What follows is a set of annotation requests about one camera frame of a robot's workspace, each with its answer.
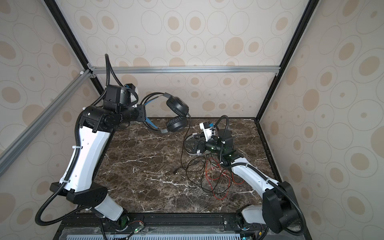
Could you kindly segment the black blue headphones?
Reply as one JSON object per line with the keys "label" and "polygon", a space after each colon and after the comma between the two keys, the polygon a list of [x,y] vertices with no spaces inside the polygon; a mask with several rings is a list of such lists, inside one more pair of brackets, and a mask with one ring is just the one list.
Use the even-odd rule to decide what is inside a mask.
{"label": "black blue headphones", "polygon": [[[144,126],[156,133],[161,134],[168,134],[173,132],[178,132],[182,130],[183,128],[187,127],[189,124],[189,106],[179,97],[175,97],[169,93],[162,93],[162,92],[154,92],[149,93],[146,95],[140,102],[140,105],[145,106],[144,103],[146,100],[152,99],[152,98],[160,98],[164,97],[166,100],[161,103],[161,107],[167,109],[170,112],[170,115],[168,117],[171,117],[169,120],[167,120],[166,125],[164,128],[159,128],[158,130],[151,130],[147,128],[147,126],[144,124]],[[145,107],[153,106],[154,101],[147,104]]]}

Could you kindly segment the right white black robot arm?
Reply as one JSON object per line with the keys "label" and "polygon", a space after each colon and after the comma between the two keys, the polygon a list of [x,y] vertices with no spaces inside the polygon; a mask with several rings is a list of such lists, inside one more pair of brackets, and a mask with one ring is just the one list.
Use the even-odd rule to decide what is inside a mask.
{"label": "right white black robot arm", "polygon": [[200,123],[201,132],[186,137],[184,149],[190,155],[216,155],[223,170],[239,176],[259,194],[261,206],[249,205],[240,210],[240,227],[261,224],[276,234],[286,231],[293,236],[304,235],[308,227],[292,186],[270,178],[239,153],[229,125],[226,115],[214,124]]}

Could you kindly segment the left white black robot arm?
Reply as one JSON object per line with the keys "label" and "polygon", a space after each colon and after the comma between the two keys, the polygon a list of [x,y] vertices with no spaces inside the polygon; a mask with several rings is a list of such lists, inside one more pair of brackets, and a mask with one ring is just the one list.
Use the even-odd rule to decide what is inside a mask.
{"label": "left white black robot arm", "polygon": [[79,206],[80,210],[90,209],[110,224],[114,229],[123,231],[128,226],[128,213],[109,195],[108,189],[94,182],[109,143],[122,123],[146,122],[147,114],[133,84],[121,82],[111,85],[110,78],[116,79],[109,55],[105,55],[107,85],[101,96],[78,116],[74,134],[76,144],[69,166],[57,183],[52,183],[53,194],[40,207],[35,216],[39,226],[56,224],[70,215],[44,221],[42,215],[49,204],[57,197],[66,199]]}

